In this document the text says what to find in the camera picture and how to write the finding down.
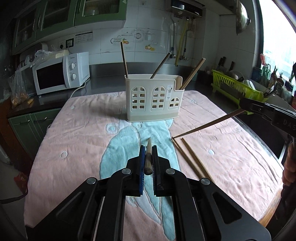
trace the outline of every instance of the human hand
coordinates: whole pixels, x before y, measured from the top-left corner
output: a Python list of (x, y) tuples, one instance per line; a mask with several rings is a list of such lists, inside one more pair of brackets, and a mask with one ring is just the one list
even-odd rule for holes
[(290, 144), (283, 170), (283, 183), (287, 186), (296, 180), (296, 159), (293, 159), (293, 151), (296, 152), (293, 149), (293, 144)]

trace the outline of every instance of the microwave knob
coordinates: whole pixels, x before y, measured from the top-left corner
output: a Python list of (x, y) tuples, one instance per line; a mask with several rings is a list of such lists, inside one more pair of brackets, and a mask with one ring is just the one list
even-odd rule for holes
[(76, 79), (76, 74), (71, 75), (71, 80), (74, 80), (74, 79)]
[(76, 67), (76, 65), (74, 63), (71, 63), (69, 66), (70, 69), (74, 69), (75, 67)]

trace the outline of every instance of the microwave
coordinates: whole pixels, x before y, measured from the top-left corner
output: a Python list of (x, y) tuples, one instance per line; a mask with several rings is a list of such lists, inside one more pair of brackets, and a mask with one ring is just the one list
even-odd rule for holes
[(32, 68), (38, 95), (78, 88), (89, 78), (89, 53), (52, 58)]

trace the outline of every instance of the green cabinet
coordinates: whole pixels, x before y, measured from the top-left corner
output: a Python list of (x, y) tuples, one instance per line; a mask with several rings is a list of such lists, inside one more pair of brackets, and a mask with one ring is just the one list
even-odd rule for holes
[(126, 19), (127, 0), (78, 0), (75, 26)]
[(74, 26), (77, 0), (43, 0), (36, 40)]
[(37, 3), (17, 18), (13, 37), (12, 54), (15, 54), (35, 41), (40, 6), (40, 3)]
[(45, 110), (9, 118), (9, 124), (28, 155), (34, 160), (39, 146), (61, 109)]

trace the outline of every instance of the upper cabinet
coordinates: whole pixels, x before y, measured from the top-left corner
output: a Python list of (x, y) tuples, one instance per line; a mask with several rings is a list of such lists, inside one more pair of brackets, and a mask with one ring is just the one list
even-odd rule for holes
[(36, 4), (17, 18), (12, 46), (13, 54), (35, 41), (39, 12), (40, 3)]
[(77, 0), (43, 0), (36, 40), (74, 26)]
[(75, 26), (126, 19), (126, 0), (78, 0)]

